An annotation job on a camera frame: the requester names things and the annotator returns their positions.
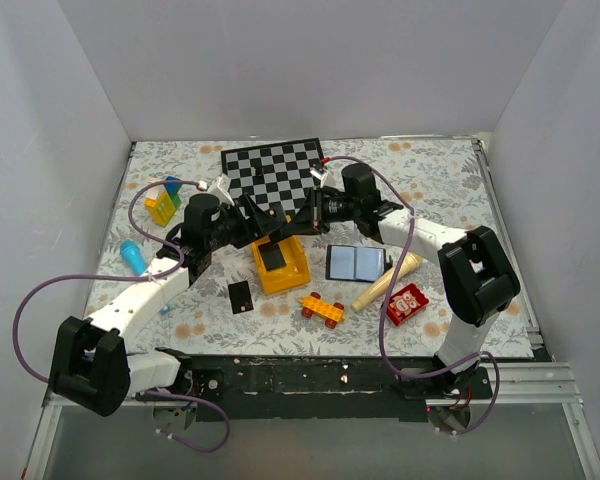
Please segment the yellow plastic bin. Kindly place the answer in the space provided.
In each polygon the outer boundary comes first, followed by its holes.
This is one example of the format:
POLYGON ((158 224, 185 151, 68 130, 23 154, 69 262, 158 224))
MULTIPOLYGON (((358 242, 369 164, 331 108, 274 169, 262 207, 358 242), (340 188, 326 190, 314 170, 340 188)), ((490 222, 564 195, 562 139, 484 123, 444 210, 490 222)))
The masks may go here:
POLYGON ((300 240, 296 236, 292 236, 278 242, 286 260, 286 266, 274 271, 265 270, 264 263, 258 251, 259 245, 268 242, 270 242, 269 238, 264 237, 251 245, 264 293, 272 295, 308 284, 311 280, 311 275, 306 253, 300 240))

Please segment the black leather card holder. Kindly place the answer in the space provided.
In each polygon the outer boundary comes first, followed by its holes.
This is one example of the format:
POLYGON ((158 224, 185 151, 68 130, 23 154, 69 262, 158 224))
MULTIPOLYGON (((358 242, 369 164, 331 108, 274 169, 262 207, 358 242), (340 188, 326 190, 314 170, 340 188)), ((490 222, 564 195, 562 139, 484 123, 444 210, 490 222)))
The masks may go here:
POLYGON ((393 261, 385 249, 329 245, 325 277, 327 280, 373 283, 392 266, 393 261))

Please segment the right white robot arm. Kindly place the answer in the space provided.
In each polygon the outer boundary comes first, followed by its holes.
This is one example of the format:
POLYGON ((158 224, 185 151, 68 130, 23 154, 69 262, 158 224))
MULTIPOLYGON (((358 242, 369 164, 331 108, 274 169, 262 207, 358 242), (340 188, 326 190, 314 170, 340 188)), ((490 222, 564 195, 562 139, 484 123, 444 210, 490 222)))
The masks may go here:
POLYGON ((485 226, 470 231, 447 227, 418 217, 404 199, 383 199, 376 186, 381 174, 363 162, 350 162, 341 175, 342 190, 310 189, 301 209, 272 234, 272 241, 320 235, 333 223, 352 221, 362 235, 437 266, 453 315, 428 375, 440 395, 459 395, 479 364, 491 327, 520 292, 496 233, 485 226))

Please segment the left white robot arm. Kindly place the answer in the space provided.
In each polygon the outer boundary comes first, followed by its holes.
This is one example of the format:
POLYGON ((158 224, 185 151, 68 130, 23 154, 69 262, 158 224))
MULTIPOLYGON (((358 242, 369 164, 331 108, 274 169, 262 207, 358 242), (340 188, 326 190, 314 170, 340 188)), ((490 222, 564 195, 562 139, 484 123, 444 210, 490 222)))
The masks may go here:
POLYGON ((141 281, 85 319, 59 327, 49 374, 52 392, 103 417, 136 394, 158 389, 185 398, 193 377, 186 354, 168 348, 128 354, 127 347, 174 297, 209 267, 214 251, 242 248, 286 224, 280 203, 259 208, 247 195, 234 205, 211 194, 190 198, 183 221, 166 236, 141 281))

